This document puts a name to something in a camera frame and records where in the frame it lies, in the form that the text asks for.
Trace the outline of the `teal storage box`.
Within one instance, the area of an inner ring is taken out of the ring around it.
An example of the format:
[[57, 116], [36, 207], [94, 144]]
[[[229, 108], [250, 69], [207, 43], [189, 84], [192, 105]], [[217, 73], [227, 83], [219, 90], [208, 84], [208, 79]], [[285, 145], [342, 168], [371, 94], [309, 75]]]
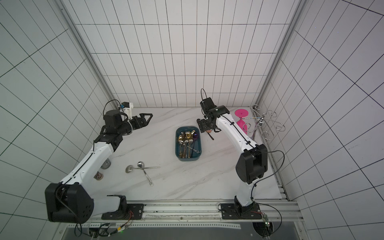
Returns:
[[202, 155], [200, 130], [194, 126], [184, 126], [176, 130], [176, 157], [182, 162], [197, 161]]

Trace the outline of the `rose gold spoon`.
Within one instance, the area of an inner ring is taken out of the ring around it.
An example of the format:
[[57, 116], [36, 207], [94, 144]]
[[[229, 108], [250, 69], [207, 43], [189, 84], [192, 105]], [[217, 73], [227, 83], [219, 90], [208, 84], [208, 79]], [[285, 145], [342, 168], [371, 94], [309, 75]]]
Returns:
[[187, 145], [189, 143], [189, 139], [186, 136], [179, 136], [179, 143], [181, 144], [181, 158], [185, 158], [187, 154]]
[[184, 146], [184, 150], [185, 150], [185, 147], [188, 145], [189, 143], [189, 139], [186, 135], [186, 133], [182, 133], [182, 136], [183, 136], [183, 146]]

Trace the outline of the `gold ornate-handle spoon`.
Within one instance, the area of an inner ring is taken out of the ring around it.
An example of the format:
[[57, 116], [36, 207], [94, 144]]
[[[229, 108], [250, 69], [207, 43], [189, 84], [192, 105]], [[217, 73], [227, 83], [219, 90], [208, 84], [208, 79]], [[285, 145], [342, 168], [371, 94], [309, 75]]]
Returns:
[[178, 143], [179, 143], [179, 145], [180, 145], [180, 153], [179, 153], [179, 157], [180, 158], [183, 158], [183, 156], [184, 156], [184, 149], [183, 149], [183, 136], [182, 136], [182, 134], [181, 135], [179, 135], [179, 137], [178, 137]]

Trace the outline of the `purple spoon group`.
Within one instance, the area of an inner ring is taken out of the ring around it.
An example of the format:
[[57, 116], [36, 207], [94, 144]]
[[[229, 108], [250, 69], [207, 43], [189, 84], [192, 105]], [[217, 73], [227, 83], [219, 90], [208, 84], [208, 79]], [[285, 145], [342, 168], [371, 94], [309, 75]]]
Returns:
[[193, 147], [192, 147], [192, 150], [194, 153], [198, 154], [199, 151], [197, 149], [195, 149], [195, 146], [196, 146], [196, 143], [198, 141], [198, 138], [199, 138], [199, 135], [198, 133], [193, 133]]

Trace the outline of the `gold slim spoon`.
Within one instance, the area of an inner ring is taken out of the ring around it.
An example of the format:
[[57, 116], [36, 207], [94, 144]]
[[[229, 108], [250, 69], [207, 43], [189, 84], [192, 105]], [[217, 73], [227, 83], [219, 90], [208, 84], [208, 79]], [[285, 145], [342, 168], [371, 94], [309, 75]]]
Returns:
[[191, 133], [191, 132], [186, 132], [186, 135], [187, 135], [187, 137], [188, 137], [188, 139], [189, 139], [189, 143], [188, 143], [187, 146], [191, 146], [191, 143], [192, 143], [192, 141], [193, 141], [192, 133]]

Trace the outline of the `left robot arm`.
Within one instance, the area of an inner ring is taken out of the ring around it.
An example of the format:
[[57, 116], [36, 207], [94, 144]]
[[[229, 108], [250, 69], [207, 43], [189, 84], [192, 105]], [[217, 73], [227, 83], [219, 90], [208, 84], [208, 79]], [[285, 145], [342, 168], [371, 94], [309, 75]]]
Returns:
[[91, 196], [91, 183], [102, 178], [99, 172], [123, 141], [123, 136], [146, 127], [153, 114], [129, 117], [128, 109], [110, 110], [104, 114], [105, 125], [82, 161], [59, 183], [45, 190], [48, 220], [56, 223], [84, 224], [91, 217], [123, 220], [130, 213], [123, 195]]

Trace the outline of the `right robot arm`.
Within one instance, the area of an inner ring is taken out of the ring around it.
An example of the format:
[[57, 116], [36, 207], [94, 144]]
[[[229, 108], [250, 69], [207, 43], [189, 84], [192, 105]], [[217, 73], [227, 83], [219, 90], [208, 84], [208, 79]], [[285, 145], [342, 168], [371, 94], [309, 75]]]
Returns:
[[267, 148], [248, 137], [225, 106], [216, 106], [211, 98], [202, 99], [200, 105], [204, 115], [197, 120], [200, 132], [224, 132], [239, 153], [235, 170], [240, 186], [233, 205], [221, 204], [223, 218], [262, 219], [264, 214], [254, 202], [253, 189], [254, 181], [262, 179], [268, 171]]

